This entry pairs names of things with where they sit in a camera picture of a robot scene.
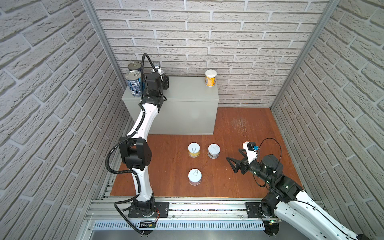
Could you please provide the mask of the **large blue can gold lid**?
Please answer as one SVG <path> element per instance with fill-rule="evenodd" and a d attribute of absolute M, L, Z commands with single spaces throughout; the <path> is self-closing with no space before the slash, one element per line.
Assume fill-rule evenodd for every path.
<path fill-rule="evenodd" d="M 138 70 L 129 71 L 125 75 L 128 88 L 135 97 L 141 97 L 142 91 L 145 89 L 145 84 L 142 83 L 141 76 L 142 73 Z"/>

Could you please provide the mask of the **orange can with white lid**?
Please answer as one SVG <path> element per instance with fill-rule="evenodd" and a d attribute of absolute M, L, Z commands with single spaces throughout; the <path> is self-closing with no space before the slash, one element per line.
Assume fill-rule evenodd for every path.
<path fill-rule="evenodd" d="M 215 70 L 206 70 L 205 72 L 205 85 L 207 87 L 213 87 L 216 85 L 217 72 Z"/>

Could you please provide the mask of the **tall dark blue can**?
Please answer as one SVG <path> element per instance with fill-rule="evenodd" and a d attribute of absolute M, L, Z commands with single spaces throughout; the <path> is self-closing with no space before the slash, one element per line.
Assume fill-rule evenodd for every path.
<path fill-rule="evenodd" d="M 141 71 L 142 64 L 141 62 L 131 62 L 128 64 L 129 71 Z"/>

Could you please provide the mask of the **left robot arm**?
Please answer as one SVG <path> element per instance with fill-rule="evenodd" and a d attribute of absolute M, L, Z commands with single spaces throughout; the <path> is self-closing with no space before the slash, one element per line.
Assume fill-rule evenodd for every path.
<path fill-rule="evenodd" d="M 155 197 L 149 180 L 149 164 L 152 159 L 152 151 L 147 143 L 147 137 L 163 103 L 167 100 L 164 90 L 169 87 L 169 78 L 165 74 L 149 73 L 143 75 L 145 89 L 143 98 L 139 102 L 141 109 L 139 116 L 119 146 L 122 162 L 132 171 L 137 198 L 133 200 L 131 209 L 138 215 L 150 218 L 155 210 Z"/>

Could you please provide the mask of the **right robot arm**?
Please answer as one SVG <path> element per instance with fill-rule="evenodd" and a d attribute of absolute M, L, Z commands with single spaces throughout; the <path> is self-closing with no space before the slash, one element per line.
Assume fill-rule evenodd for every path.
<path fill-rule="evenodd" d="M 227 161 L 235 173 L 250 172 L 265 182 L 269 192 L 258 207 L 263 216 L 277 217 L 311 240 L 368 239 L 343 226 L 299 184 L 285 176 L 282 163 L 274 155 L 267 155 L 258 162 L 257 152 L 245 149 L 240 153 L 244 156 L 242 160 L 228 157 Z"/>

